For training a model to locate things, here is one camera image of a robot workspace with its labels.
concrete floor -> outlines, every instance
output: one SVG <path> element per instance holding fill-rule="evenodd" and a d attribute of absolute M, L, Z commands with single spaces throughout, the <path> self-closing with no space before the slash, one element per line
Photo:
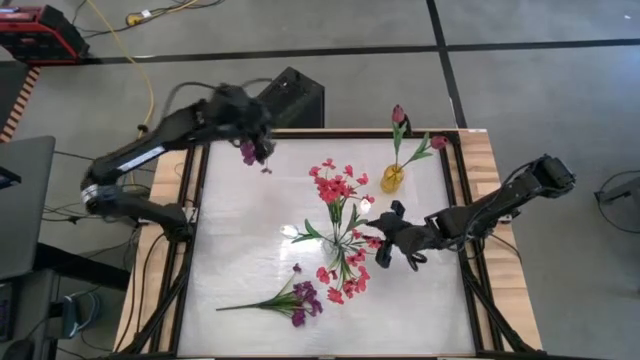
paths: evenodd
<path fill-rule="evenodd" d="M 48 3 L 69 18 L 81 0 Z M 115 26 L 128 12 L 168 0 L 95 0 Z M 602 40 L 640 37 L 640 4 L 605 0 L 437 0 L 448 44 Z M 80 26 L 103 29 L 89 6 Z M 132 54 L 175 55 L 334 47 L 434 45 L 423 0 L 228 0 L 183 11 L 121 33 Z M 90 40 L 99 57 L 121 56 L 109 35 Z M 524 208 L 514 230 L 544 348 L 553 354 L 636 359 L 640 333 L 640 238 L 598 214 L 593 199 L 610 175 L 640 168 L 636 141 L 640 48 L 594 47 L 451 53 L 467 123 L 489 130 L 504 177 L 543 153 L 561 157 L 578 186 L 554 201 Z M 328 127 L 383 127 L 401 103 L 416 127 L 450 128 L 455 118 L 437 53 L 341 55 L 277 59 L 162 62 L 143 65 L 161 104 L 189 80 L 238 83 L 273 77 L 293 66 L 326 87 Z M 257 93 L 261 85 L 252 89 Z M 207 94 L 185 90 L 174 106 Z M 97 156 L 131 141 L 148 106 L 130 65 L 44 68 L 16 138 L 54 135 L 58 150 Z M 57 155 L 48 204 L 78 201 L 86 162 Z M 149 184 L 151 177 L 140 174 Z M 640 229 L 629 204 L 607 212 Z M 126 239 L 125 226 L 97 221 L 47 224 L 43 242 L 84 253 Z M 86 338 L 109 347 L 119 316 L 112 309 Z M 61 347 L 96 355 L 79 339 Z M 60 353 L 60 358 L 67 355 Z"/>

flower bouquet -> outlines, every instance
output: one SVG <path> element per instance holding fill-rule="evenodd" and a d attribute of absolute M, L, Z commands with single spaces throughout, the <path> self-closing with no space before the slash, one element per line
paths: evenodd
<path fill-rule="evenodd" d="M 402 181 L 404 180 L 404 167 L 409 165 L 410 162 L 422 159 L 427 156 L 431 156 L 429 150 L 433 148 L 434 150 L 440 150 L 447 146 L 447 138 L 444 136 L 433 136 L 431 137 L 431 141 L 429 141 L 429 133 L 424 134 L 424 138 L 418 148 L 413 152 L 413 155 L 405 162 L 404 164 L 398 164 L 398 154 L 400 152 L 400 144 L 402 144 L 402 137 L 404 133 L 407 131 L 407 126 L 409 124 L 409 117 L 405 114 L 404 109 L 400 105 L 396 105 L 393 108 L 393 112 L 391 114 L 391 125 L 393 128 L 393 148 L 395 150 L 396 161 L 392 165 L 389 165 L 382 176 L 382 180 L 380 180 L 380 188 L 385 193 L 394 193 L 398 191 Z"/>
<path fill-rule="evenodd" d="M 316 271 L 316 277 L 324 284 L 335 284 L 329 287 L 328 299 L 338 304 L 344 304 L 342 294 L 352 298 L 355 293 L 364 292 L 367 289 L 367 281 L 371 278 L 364 266 L 366 255 L 365 249 L 368 245 L 372 249 L 377 249 L 382 245 L 379 237 L 367 236 L 359 232 L 356 228 L 368 222 L 362 219 L 361 214 L 365 214 L 375 201 L 372 196 L 357 196 L 357 189 L 367 185 L 369 178 L 363 173 L 359 178 L 354 178 L 353 167 L 347 165 L 341 174 L 333 174 L 336 166 L 332 159 L 327 159 L 322 166 L 314 166 L 309 171 L 317 185 L 318 196 L 326 203 L 329 212 L 329 219 L 333 231 L 329 235 L 320 234 L 309 223 L 304 221 L 306 233 L 299 233 L 294 238 L 293 243 L 320 239 L 330 249 L 333 261 L 328 266 L 321 266 Z M 351 215 L 346 226 L 343 227 L 342 215 L 347 202 L 357 200 L 360 202 L 359 208 L 355 202 L 351 206 Z"/>
<path fill-rule="evenodd" d="M 322 313 L 322 304 L 316 299 L 318 292 L 313 288 L 310 281 L 293 284 L 293 290 L 286 291 L 293 281 L 295 273 L 302 272 L 298 264 L 293 267 L 294 274 L 282 287 L 280 292 L 273 298 L 254 304 L 229 306 L 216 309 L 216 311 L 238 310 L 238 309 L 263 309 L 278 312 L 291 318 L 293 326 L 304 325 L 306 314 L 316 316 Z"/>

flower stem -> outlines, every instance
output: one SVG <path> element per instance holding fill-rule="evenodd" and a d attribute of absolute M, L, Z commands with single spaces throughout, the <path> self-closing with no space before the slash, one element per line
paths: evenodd
<path fill-rule="evenodd" d="M 229 307 L 226 307 L 226 308 L 216 309 L 216 311 L 259 308 L 262 304 L 263 303 L 255 303 L 255 304 L 249 304 L 249 305 L 229 306 Z"/>

red equipment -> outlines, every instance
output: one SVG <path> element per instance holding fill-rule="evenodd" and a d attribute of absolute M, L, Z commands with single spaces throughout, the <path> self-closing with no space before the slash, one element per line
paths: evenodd
<path fill-rule="evenodd" d="M 30 65 L 77 64 L 89 45 L 59 10 L 0 7 L 0 46 Z"/>

yellow vase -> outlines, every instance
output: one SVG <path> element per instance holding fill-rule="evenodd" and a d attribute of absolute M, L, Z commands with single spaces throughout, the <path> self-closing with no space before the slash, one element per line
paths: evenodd
<path fill-rule="evenodd" d="M 396 164 L 389 165 L 380 180 L 380 188 L 387 194 L 393 194 L 402 185 L 402 180 L 404 180 L 404 169 Z"/>

